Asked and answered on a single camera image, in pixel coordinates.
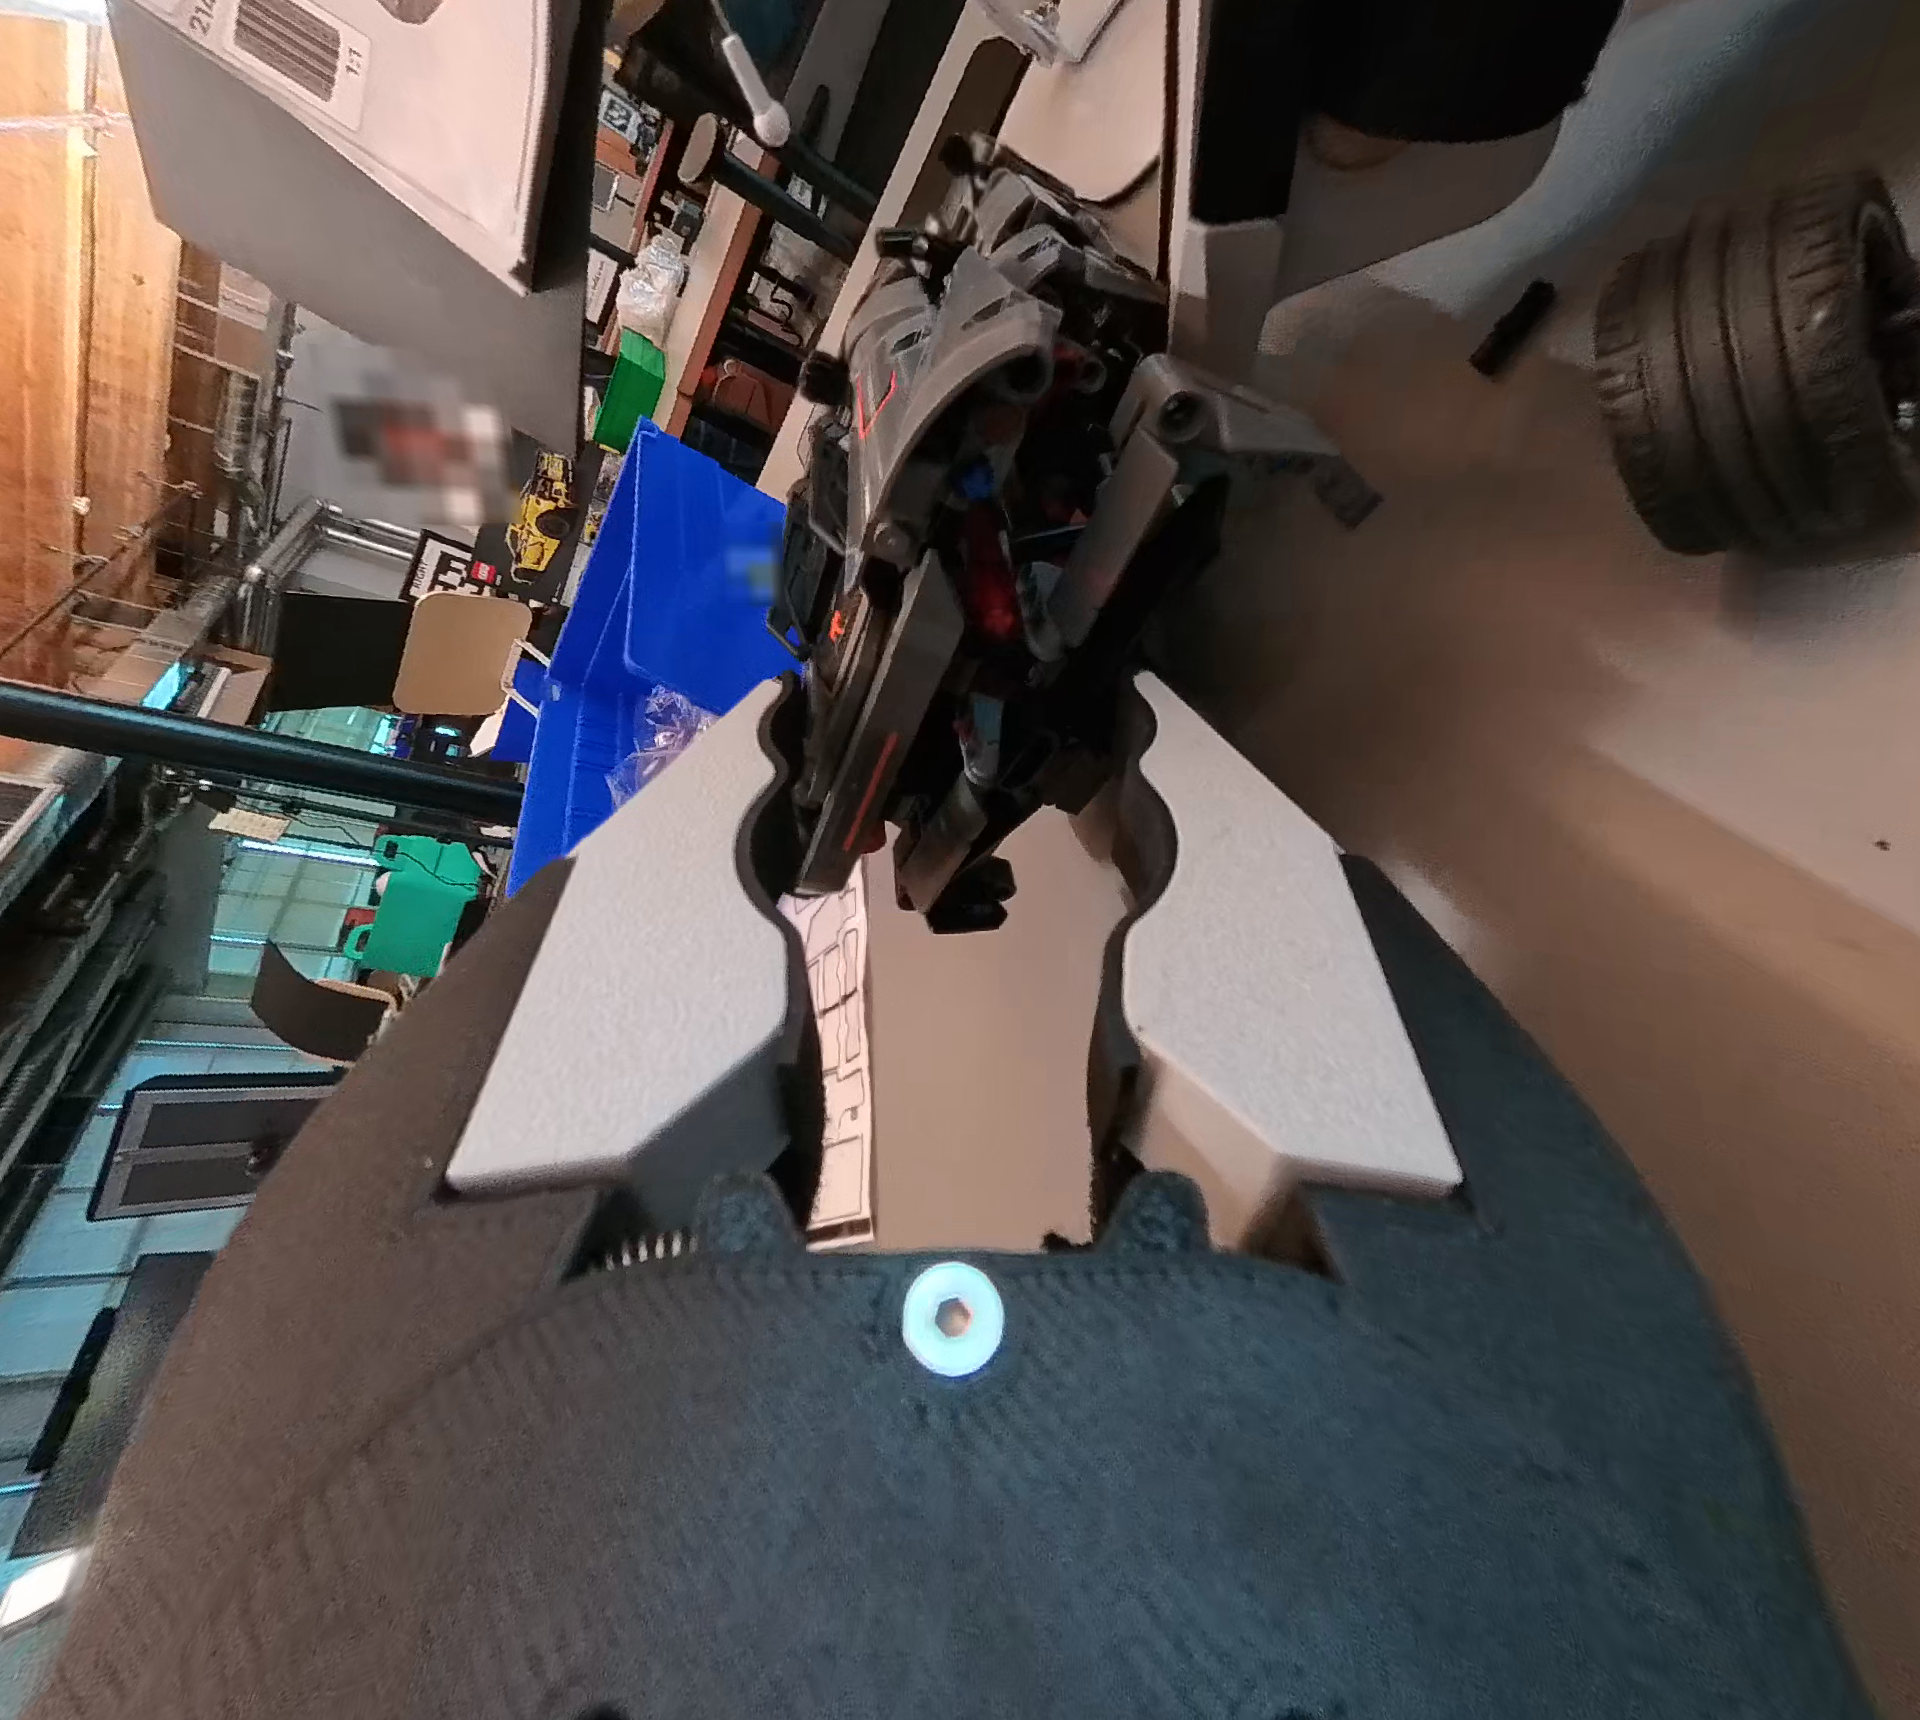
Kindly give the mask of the white sticker sheet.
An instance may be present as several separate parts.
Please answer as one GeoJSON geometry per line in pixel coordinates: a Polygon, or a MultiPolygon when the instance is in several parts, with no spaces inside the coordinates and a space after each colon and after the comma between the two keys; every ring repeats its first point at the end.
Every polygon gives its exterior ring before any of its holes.
{"type": "Polygon", "coordinates": [[[803,1234],[813,1250],[857,1250],[877,1234],[871,920],[864,867],[839,895],[784,900],[784,913],[803,943],[825,1090],[823,1180],[803,1234]]]}

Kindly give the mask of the black box yellow car print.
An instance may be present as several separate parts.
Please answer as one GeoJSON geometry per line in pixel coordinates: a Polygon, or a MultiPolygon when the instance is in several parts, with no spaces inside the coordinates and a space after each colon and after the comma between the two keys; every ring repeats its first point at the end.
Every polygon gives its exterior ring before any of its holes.
{"type": "Polygon", "coordinates": [[[539,449],[503,533],[513,585],[533,586],[553,569],[573,512],[573,463],[539,449]]]}

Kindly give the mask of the grey toy car model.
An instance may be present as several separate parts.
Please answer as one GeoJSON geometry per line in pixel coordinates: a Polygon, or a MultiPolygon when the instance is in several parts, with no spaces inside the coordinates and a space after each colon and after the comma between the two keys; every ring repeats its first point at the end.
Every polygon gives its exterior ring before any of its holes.
{"type": "Polygon", "coordinates": [[[1164,290],[993,134],[946,200],[881,228],[787,490],[770,628],[803,668],[798,895],[891,845],[896,908],[993,933],[1003,845],[1116,771],[1121,694],[1212,562],[1230,490],[1298,475],[1341,526],[1380,497],[1277,404],[1164,348],[1164,290]]]}

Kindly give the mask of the black steel pole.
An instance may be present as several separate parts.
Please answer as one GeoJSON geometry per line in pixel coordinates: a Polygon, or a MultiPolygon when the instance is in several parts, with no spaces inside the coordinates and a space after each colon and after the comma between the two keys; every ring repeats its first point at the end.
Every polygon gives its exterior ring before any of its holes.
{"type": "Polygon", "coordinates": [[[39,749],[170,762],[205,777],[223,771],[272,788],[371,796],[484,827],[516,827],[524,816],[524,788],[516,779],[305,741],[253,728],[178,717],[148,705],[71,697],[18,680],[0,683],[0,731],[39,749]]]}

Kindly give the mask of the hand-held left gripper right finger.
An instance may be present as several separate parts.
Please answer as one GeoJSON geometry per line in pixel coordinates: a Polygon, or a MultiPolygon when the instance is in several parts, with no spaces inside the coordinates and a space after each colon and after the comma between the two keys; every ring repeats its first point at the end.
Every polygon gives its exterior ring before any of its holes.
{"type": "Polygon", "coordinates": [[[1089,1028],[1093,1226],[1150,1169],[1192,1180],[1230,1250],[1270,1250],[1310,1189],[1465,1189],[1341,848],[1156,675],[1121,694],[1084,848],[1125,889],[1089,1028]]]}

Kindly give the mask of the crumpled clear bag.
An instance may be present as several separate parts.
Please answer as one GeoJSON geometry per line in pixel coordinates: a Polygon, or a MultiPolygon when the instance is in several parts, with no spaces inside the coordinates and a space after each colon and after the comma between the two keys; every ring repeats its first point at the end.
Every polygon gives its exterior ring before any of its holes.
{"type": "Polygon", "coordinates": [[[614,315],[623,335],[667,352],[669,324],[686,284],[686,251],[681,233],[653,233],[621,269],[614,315]]]}

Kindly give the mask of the green plastic box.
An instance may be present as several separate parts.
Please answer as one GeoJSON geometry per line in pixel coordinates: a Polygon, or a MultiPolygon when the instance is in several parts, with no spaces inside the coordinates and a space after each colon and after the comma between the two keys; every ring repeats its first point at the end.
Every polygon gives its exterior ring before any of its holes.
{"type": "Polygon", "coordinates": [[[621,332],[621,348],[595,406],[590,441],[606,452],[629,452],[639,429],[653,426],[662,390],[667,352],[640,332],[621,332]]]}

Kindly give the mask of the black toy pin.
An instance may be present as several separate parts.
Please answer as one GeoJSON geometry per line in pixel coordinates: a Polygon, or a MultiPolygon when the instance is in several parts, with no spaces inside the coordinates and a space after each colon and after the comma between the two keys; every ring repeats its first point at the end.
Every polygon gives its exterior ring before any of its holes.
{"type": "Polygon", "coordinates": [[[1547,326],[1555,315],[1558,290],[1547,279],[1533,279],[1509,312],[1486,332],[1486,339],[1472,348],[1469,366],[1486,379],[1498,382],[1504,379],[1529,339],[1547,326]]]}

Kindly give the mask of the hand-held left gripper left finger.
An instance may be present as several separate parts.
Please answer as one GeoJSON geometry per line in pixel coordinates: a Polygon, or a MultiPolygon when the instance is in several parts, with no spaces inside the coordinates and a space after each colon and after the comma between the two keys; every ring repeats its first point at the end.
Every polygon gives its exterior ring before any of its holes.
{"type": "Polygon", "coordinates": [[[823,1036],[798,889],[802,680],[764,680],[571,855],[467,1118],[467,1199],[621,1189],[697,1206],[770,1174],[809,1206],[825,1162],[823,1036]]]}

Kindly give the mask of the blue plastic bin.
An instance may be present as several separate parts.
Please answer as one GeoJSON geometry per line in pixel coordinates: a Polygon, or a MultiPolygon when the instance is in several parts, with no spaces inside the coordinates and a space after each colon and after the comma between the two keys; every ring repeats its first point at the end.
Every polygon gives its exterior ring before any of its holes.
{"type": "Polygon", "coordinates": [[[769,627],[784,502],[639,429],[548,660],[524,655],[498,756],[524,760],[509,895],[614,817],[617,736],[649,683],[726,717],[798,670],[769,627]]]}

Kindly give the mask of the clear bags of toy parts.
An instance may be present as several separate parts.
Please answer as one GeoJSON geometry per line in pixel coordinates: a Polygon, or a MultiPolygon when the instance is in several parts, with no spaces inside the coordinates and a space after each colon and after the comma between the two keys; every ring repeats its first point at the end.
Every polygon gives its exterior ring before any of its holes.
{"type": "Polygon", "coordinates": [[[606,771],[614,808],[649,788],[716,717],[667,683],[649,683],[621,721],[606,771]]]}

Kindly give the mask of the tan plywood chair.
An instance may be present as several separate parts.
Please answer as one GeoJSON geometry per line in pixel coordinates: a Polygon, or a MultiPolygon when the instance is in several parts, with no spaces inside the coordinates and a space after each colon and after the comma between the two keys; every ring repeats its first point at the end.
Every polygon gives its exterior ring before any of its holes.
{"type": "Polygon", "coordinates": [[[503,710],[533,605],[467,593],[429,593],[409,609],[396,710],[404,717],[484,721],[503,710]]]}

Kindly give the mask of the black toy wheel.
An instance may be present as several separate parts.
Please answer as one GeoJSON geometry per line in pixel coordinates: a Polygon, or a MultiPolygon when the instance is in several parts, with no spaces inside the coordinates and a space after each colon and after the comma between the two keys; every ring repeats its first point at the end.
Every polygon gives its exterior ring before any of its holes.
{"type": "Polygon", "coordinates": [[[1884,174],[1703,206],[1592,315],[1638,526],[1685,557],[1812,557],[1916,526],[1920,269],[1884,174]]]}

